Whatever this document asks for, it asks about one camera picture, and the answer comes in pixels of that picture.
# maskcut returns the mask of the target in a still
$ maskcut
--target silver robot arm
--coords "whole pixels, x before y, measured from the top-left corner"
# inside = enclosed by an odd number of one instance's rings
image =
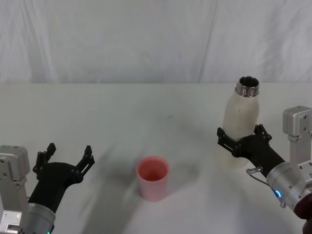
[[[56,148],[53,143],[38,152],[33,171],[38,184],[27,198],[26,175],[29,173],[27,151],[19,146],[0,146],[0,196],[3,214],[0,234],[51,234],[55,213],[66,189],[83,181],[94,164],[91,146],[87,146],[77,166],[49,163]]]
[[[18,234],[28,217],[25,190],[29,173],[27,151],[19,146],[0,146],[0,194],[3,214],[0,234]]]
[[[283,132],[290,141],[290,162],[277,154],[269,145],[272,136],[262,124],[256,125],[254,134],[234,141],[218,128],[218,144],[234,157],[247,158],[254,166],[246,172],[268,185],[280,201],[280,206],[290,209],[307,222],[304,234],[312,233],[312,109],[296,106],[283,113]],[[260,172],[267,183],[252,174]]]

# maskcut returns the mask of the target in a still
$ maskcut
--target table surface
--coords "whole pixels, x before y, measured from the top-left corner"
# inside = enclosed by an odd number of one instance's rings
[[[216,130],[234,84],[31,84],[0,86],[0,143],[24,146],[31,168],[54,142],[51,161],[77,164],[90,144],[95,165],[67,189],[54,234],[298,234],[304,220],[282,209],[246,168],[217,160]],[[312,106],[312,84],[262,83],[260,116],[271,146],[289,160],[282,112]],[[162,156],[169,195],[150,203],[135,165]],[[30,195],[37,180],[30,172]]]

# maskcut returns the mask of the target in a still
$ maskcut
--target white bottle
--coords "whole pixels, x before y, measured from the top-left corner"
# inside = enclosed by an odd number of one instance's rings
[[[254,133],[259,115],[258,90],[259,81],[256,78],[242,77],[227,103],[222,128],[235,141]],[[245,158],[233,157],[224,148],[221,148],[219,158],[228,168],[243,167],[248,162]]]

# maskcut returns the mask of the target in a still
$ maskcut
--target white backdrop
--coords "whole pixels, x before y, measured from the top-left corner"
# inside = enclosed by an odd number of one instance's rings
[[[1,0],[0,82],[310,81],[311,0]]]

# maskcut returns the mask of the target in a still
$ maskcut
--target plastic cup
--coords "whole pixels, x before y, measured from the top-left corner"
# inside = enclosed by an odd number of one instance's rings
[[[166,197],[169,171],[169,164],[161,157],[149,156],[139,162],[136,174],[145,200],[160,201]]]

